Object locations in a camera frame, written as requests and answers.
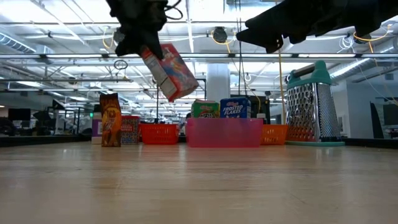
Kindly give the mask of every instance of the pillar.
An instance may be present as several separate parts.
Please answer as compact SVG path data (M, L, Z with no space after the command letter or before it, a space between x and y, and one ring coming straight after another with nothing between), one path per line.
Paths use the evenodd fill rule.
M220 102L231 97L231 75L227 63L210 63L206 76L207 100Z

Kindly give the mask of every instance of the metal grater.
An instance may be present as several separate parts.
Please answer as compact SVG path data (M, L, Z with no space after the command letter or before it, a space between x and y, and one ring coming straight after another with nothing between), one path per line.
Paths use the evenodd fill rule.
M301 79L312 73L311 78ZM326 64L293 71L287 87L288 141L340 142L338 120Z

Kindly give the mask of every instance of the computer monitor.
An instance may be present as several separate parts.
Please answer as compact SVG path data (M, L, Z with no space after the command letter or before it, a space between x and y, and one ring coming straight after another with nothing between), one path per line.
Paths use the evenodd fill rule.
M384 125L398 125L398 106L395 104L384 105Z
M8 109L8 119L10 121L30 121L30 109Z

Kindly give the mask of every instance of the wooden table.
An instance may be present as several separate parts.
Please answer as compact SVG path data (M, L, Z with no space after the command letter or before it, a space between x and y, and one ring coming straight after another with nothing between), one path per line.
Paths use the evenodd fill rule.
M0 223L398 223L398 151L2 148Z

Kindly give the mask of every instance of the pink plastic basket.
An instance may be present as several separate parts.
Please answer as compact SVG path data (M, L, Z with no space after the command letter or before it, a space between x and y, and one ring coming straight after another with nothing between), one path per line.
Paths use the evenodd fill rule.
M259 147L262 119L190 118L187 141L190 147Z

